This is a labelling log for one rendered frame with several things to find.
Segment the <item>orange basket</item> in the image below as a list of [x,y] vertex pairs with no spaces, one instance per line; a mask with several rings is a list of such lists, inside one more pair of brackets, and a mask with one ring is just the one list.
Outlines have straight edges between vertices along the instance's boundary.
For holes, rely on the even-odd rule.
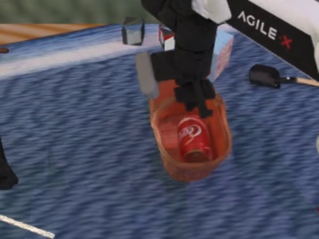
[[198,115],[198,109],[187,112],[184,104],[178,103],[175,99],[175,87],[177,85],[174,80],[159,83],[160,97],[149,102],[151,126],[163,166],[168,174],[177,181],[196,181],[210,175],[230,153],[232,140],[226,118],[225,103],[218,94],[215,99],[206,101],[207,107],[213,110],[213,115],[204,121],[217,158],[204,163],[182,162],[178,146],[177,124],[186,115]]

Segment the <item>green background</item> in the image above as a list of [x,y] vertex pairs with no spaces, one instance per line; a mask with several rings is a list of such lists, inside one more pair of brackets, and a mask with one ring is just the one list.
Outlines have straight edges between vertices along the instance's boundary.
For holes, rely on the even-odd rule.
[[0,0],[0,23],[122,23],[126,16],[157,23],[141,0]]

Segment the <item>red coca-cola can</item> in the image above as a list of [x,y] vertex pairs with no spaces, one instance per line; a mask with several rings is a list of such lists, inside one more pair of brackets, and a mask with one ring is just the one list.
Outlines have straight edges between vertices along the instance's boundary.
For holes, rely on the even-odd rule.
[[183,118],[177,126],[181,158],[187,162],[210,161],[213,153],[205,122],[196,115]]

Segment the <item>red x logo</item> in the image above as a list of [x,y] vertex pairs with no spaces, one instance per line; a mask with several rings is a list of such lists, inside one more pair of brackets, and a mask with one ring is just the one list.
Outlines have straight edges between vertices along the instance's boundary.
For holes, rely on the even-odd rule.
[[290,49],[290,44],[292,43],[293,40],[287,38],[286,35],[284,35],[282,38],[283,38],[283,41],[281,42],[281,45],[282,46],[285,45],[287,47],[287,49]]

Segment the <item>gray cube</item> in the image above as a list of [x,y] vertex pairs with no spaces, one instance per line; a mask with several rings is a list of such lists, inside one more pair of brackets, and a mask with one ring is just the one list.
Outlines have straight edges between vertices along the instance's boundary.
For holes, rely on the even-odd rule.
[[125,45],[141,46],[144,40],[145,22],[141,17],[126,17],[122,25],[122,40]]

